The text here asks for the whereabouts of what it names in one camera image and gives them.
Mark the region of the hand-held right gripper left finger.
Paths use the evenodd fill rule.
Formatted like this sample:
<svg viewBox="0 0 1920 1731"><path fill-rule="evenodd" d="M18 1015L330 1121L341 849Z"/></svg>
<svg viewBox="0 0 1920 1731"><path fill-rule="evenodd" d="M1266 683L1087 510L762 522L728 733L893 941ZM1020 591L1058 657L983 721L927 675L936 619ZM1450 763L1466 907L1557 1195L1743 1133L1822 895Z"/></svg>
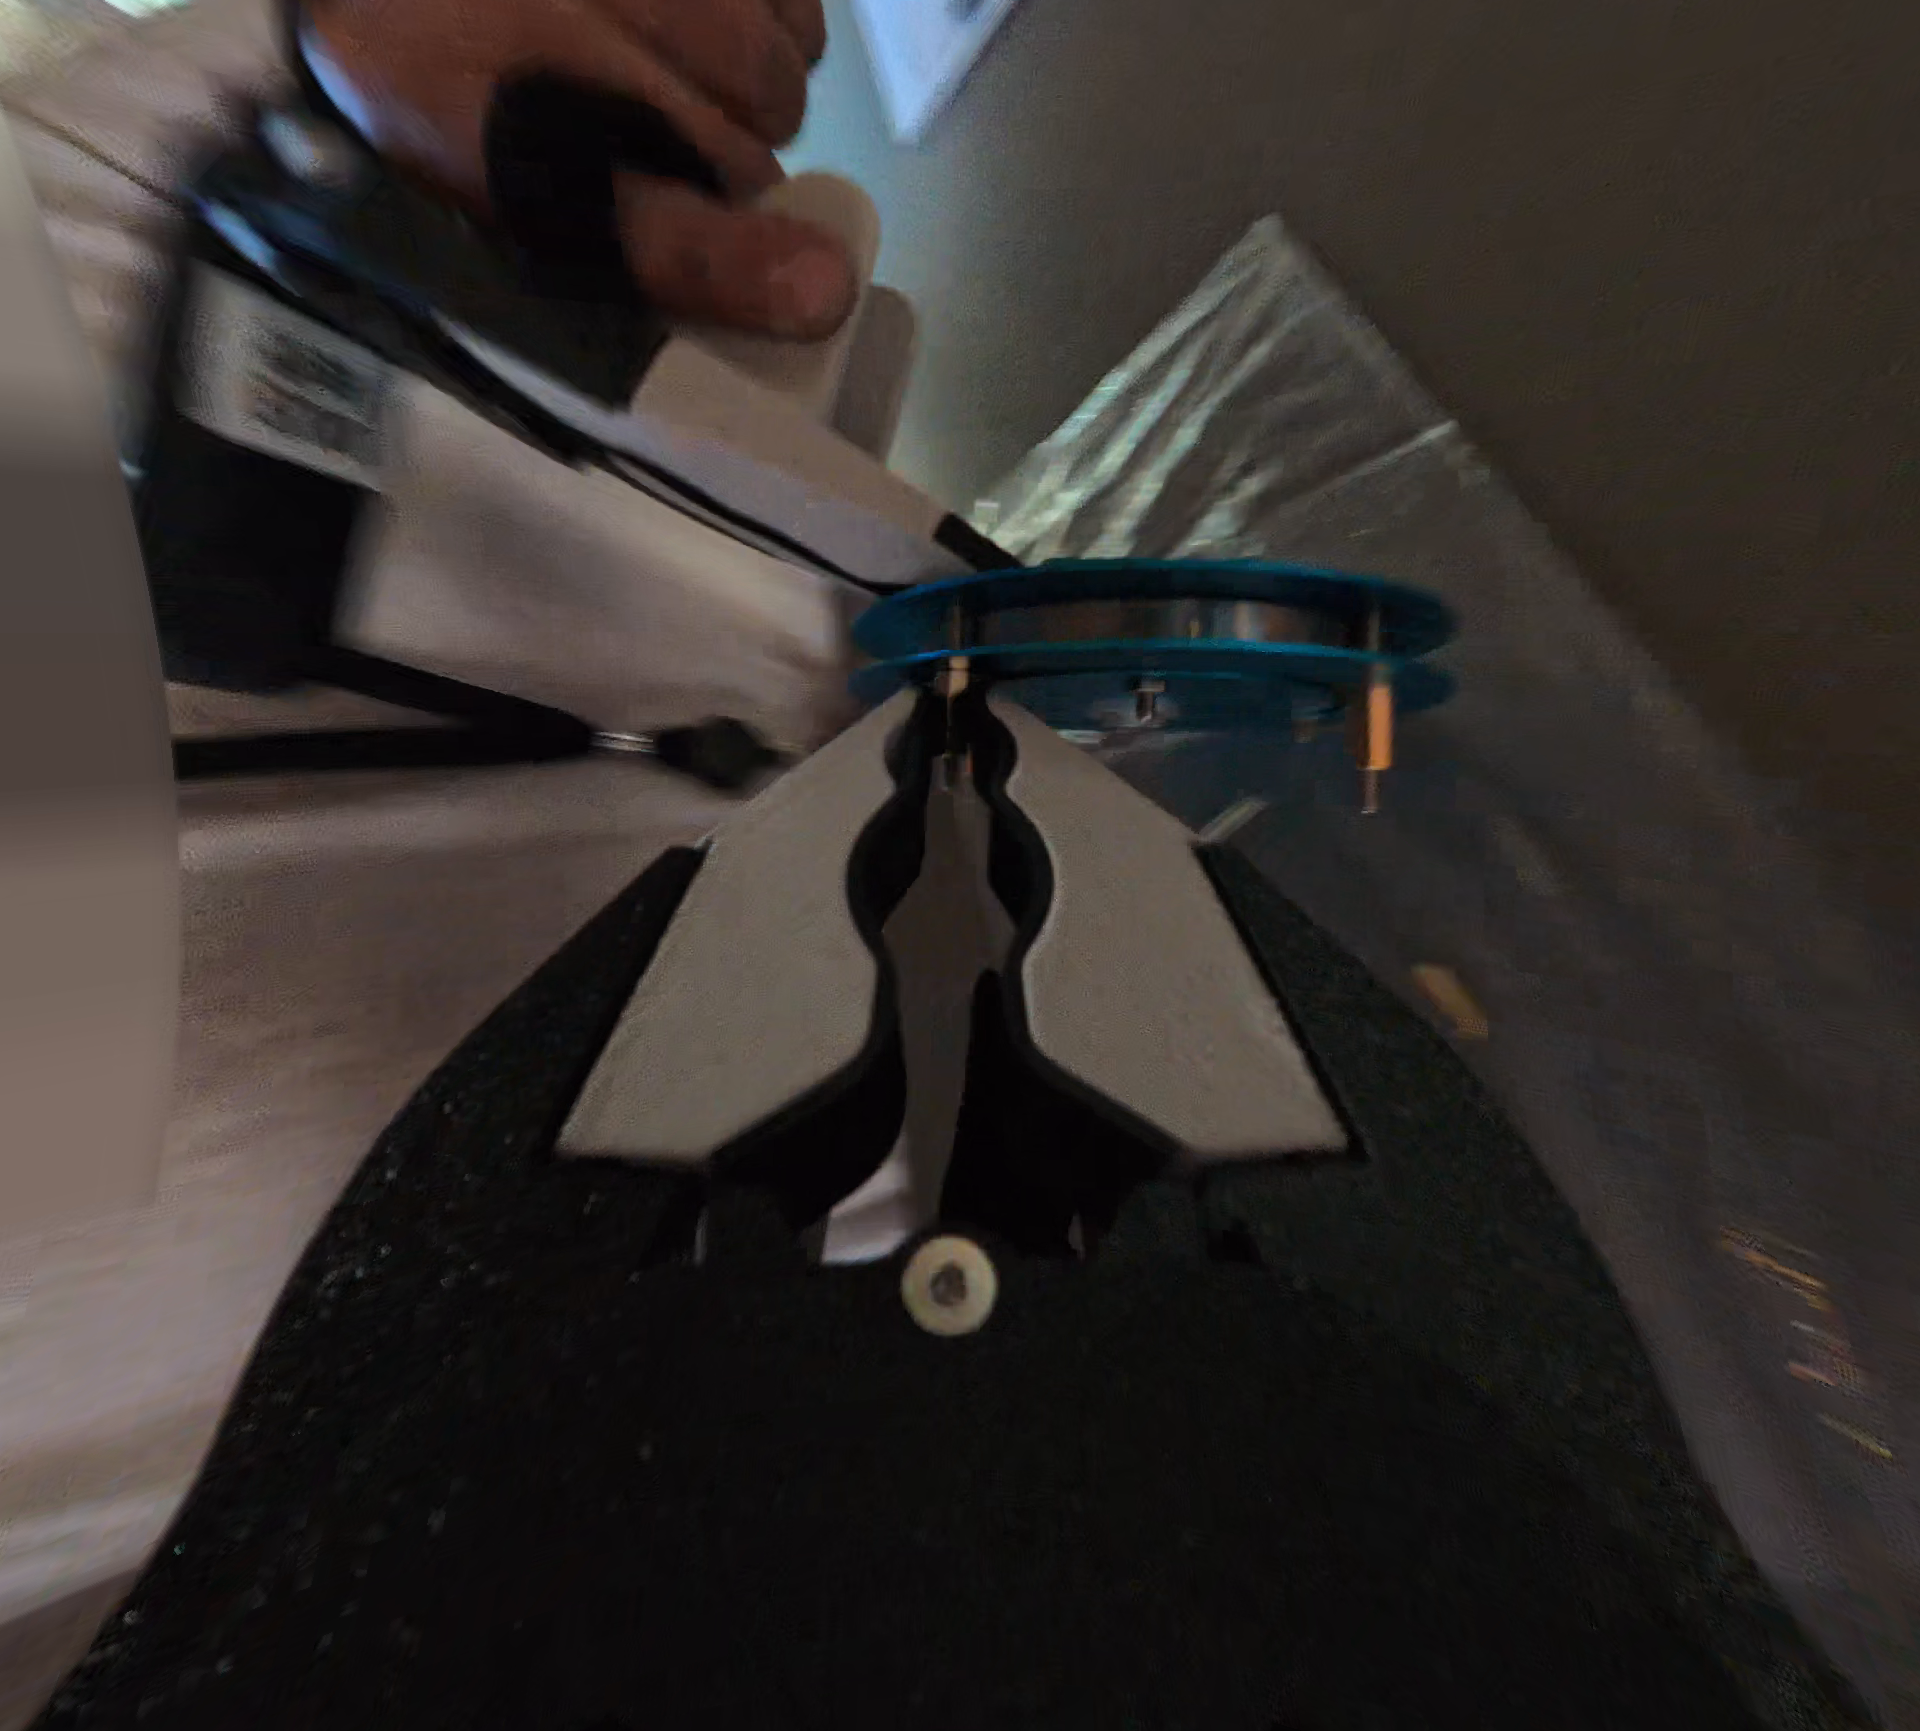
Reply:
<svg viewBox="0 0 1920 1731"><path fill-rule="evenodd" d="M917 873L917 701L893 693L708 835L560 1155L705 1175L890 1155L906 1085L882 927Z"/></svg>

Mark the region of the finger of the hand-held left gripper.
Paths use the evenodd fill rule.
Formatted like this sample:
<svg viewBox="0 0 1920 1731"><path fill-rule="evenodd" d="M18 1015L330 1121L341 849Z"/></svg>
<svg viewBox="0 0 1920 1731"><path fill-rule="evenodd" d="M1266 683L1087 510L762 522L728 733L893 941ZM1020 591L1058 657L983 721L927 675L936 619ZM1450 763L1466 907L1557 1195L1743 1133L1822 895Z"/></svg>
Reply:
<svg viewBox="0 0 1920 1731"><path fill-rule="evenodd" d="M932 496L779 402L643 406L607 444L648 478L771 534L853 583L930 583L1016 567Z"/></svg>
<svg viewBox="0 0 1920 1731"><path fill-rule="evenodd" d="M842 719L864 595L401 390L337 643L580 719Z"/></svg>

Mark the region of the blue metal turntable disc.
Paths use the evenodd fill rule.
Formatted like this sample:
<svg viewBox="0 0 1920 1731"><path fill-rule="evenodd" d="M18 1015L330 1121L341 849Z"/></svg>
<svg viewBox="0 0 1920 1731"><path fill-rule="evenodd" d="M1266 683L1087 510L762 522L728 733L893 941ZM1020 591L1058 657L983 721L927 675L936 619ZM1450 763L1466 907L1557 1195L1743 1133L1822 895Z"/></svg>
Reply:
<svg viewBox="0 0 1920 1731"><path fill-rule="evenodd" d="M1055 560L966 573L853 621L850 691L873 707L947 665L1060 733L1289 733L1385 689L1397 713L1455 695L1438 595L1268 560Z"/></svg>

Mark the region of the clear plastic bag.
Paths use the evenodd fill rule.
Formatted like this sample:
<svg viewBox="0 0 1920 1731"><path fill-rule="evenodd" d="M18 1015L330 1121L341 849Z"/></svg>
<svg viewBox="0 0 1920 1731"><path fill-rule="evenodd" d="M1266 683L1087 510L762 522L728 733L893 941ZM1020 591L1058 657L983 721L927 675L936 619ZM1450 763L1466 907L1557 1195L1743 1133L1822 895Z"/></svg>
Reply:
<svg viewBox="0 0 1920 1731"><path fill-rule="evenodd" d="M972 522L1026 560L1273 558L1445 597L1455 693L1379 815L1333 749L1117 757L1397 985L1491 1091L1632 1311L1780 1599L1915 1727L1915 947L1672 687L1273 216ZM1487 1013L1461 1043L1410 969Z"/></svg>

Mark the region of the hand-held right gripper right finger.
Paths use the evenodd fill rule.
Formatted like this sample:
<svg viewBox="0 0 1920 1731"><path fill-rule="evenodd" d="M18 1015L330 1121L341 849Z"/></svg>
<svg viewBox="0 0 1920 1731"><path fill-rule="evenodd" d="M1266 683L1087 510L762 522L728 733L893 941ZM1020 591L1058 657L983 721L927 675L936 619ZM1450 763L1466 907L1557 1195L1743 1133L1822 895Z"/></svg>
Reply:
<svg viewBox="0 0 1920 1731"><path fill-rule="evenodd" d="M1331 1159L1350 1131L1196 835L1010 697L980 703L1021 1041L1185 1163Z"/></svg>

